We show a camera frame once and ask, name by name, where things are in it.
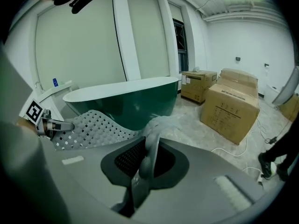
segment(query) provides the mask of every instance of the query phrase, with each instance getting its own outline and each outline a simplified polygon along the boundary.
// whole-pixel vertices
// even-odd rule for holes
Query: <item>black shoe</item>
[[[276,173],[278,174],[280,180],[285,182],[289,177],[288,170],[281,168],[280,165],[281,164],[277,165]]]
[[[271,177],[271,162],[265,161],[263,158],[263,153],[259,154],[258,160],[260,161],[264,178]]]

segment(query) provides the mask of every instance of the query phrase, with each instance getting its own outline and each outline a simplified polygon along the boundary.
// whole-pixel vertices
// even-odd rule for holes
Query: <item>gray mat with holes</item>
[[[56,150],[84,149],[114,144],[141,134],[141,130],[126,129],[96,110],[90,110],[73,119],[66,119],[65,122],[73,123],[75,128],[55,134],[53,144]]]

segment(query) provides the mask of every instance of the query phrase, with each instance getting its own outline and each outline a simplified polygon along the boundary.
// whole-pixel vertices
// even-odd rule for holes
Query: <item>black pants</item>
[[[290,130],[277,143],[264,154],[264,159],[274,162],[277,157],[286,154],[286,158],[280,165],[281,169],[288,169],[299,153],[299,118],[294,120]]]

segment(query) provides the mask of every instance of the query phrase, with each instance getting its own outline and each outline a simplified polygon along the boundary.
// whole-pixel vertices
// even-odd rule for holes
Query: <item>cardboard box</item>
[[[257,78],[240,70],[223,69],[207,92],[200,121],[239,144],[259,114]]]
[[[291,122],[294,122],[298,113],[299,113],[299,97],[298,95],[293,95],[285,104],[281,105],[280,111],[282,114],[289,119]]]
[[[187,71],[182,73],[181,97],[202,103],[206,99],[207,90],[216,83],[217,72]]]

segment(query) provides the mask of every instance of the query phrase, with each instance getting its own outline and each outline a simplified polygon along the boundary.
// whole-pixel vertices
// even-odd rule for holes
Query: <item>green bathtub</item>
[[[177,92],[177,78],[156,77],[82,88],[63,100],[77,115],[97,110],[127,129],[140,130],[154,117],[171,115]]]

